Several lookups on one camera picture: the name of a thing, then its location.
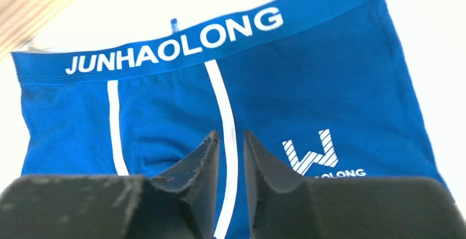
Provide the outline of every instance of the blue waistband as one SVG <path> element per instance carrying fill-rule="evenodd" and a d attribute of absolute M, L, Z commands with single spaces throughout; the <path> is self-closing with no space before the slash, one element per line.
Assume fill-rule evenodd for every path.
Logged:
<path fill-rule="evenodd" d="M 12 52 L 22 84 L 106 81 L 163 73 L 307 30 L 369 0 L 275 0 L 168 37 L 99 51 Z"/>

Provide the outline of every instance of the letter w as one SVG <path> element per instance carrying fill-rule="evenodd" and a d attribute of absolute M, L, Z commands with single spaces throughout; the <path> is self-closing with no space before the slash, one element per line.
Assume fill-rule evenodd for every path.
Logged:
<path fill-rule="evenodd" d="M 293 141 L 288 140 L 282 142 L 283 148 L 285 149 L 288 160 L 290 161 L 291 167 L 294 171 L 304 175 L 309 170 L 312 163 L 329 166 L 331 168 L 338 163 L 338 157 L 334 150 L 330 130 L 325 129 L 319 131 L 319 136 L 322 142 L 322 147 L 324 148 L 324 154 L 309 151 L 301 160 L 298 158 L 295 147 L 293 146 Z"/>

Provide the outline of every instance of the wooden slat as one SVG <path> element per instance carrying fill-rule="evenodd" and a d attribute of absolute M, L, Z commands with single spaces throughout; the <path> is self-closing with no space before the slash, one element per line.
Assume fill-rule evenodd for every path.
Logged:
<path fill-rule="evenodd" d="M 73 0 L 0 0 L 0 62 Z"/>

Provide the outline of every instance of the white background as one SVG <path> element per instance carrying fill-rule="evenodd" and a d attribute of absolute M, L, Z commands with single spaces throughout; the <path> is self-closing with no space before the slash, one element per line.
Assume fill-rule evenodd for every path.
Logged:
<path fill-rule="evenodd" d="M 271 0 L 76 0 L 35 38 L 41 48 L 86 50 L 151 40 Z M 466 0 L 387 0 L 440 173 L 466 213 Z M 0 191 L 19 176 L 29 133 L 13 62 L 0 63 Z"/>

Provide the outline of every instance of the boxer briefs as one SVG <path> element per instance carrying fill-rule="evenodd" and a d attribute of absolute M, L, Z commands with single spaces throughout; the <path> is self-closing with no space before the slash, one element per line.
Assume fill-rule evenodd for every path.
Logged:
<path fill-rule="evenodd" d="M 217 239 L 249 238 L 245 130 L 304 176 L 445 184 L 385 0 L 274 0 L 165 38 L 13 59 L 22 174 L 152 177 L 218 130 Z"/>

